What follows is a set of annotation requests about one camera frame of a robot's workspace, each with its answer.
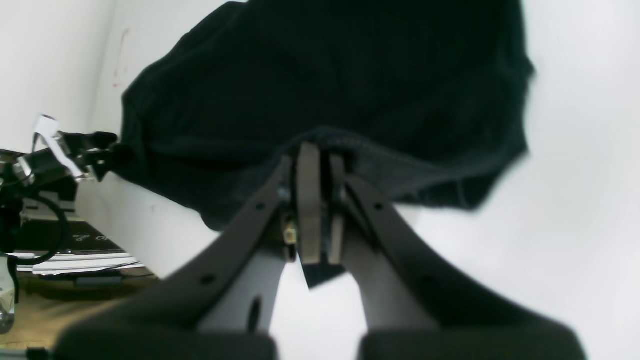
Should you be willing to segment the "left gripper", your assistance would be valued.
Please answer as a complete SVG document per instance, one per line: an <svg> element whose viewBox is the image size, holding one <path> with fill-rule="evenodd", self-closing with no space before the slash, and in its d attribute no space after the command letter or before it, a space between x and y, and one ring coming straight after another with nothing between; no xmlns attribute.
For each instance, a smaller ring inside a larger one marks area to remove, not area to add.
<svg viewBox="0 0 640 360"><path fill-rule="evenodd" d="M118 140L110 132L58 132L51 145L13 160L13 178L18 183L54 183L64 178L102 182L115 168Z"/></svg>

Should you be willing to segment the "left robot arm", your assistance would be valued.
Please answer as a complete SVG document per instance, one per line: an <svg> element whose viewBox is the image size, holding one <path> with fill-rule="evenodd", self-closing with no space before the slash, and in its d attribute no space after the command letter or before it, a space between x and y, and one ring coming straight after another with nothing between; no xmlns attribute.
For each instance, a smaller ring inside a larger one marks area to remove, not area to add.
<svg viewBox="0 0 640 360"><path fill-rule="evenodd" d="M18 265L119 251L76 209L80 183L105 177L118 136L60 132L53 141L30 153L1 151L1 253Z"/></svg>

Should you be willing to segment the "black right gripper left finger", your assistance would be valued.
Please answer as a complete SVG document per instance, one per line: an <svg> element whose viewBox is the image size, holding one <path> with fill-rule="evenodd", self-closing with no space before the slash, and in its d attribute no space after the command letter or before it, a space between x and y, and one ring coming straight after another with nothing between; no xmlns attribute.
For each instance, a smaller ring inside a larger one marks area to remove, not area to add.
<svg viewBox="0 0 640 360"><path fill-rule="evenodd" d="M276 360L282 271L322 258L321 154L304 142L201 254L160 284L71 326L55 360Z"/></svg>

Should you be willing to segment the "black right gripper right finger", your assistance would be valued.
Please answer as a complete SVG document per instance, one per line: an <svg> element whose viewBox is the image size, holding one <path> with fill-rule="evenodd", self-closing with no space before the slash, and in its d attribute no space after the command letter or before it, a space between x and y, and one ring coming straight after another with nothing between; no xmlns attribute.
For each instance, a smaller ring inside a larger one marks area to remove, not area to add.
<svg viewBox="0 0 640 360"><path fill-rule="evenodd" d="M574 332L473 280L430 248L386 197L329 156L343 266L368 332L359 360L585 360Z"/></svg>

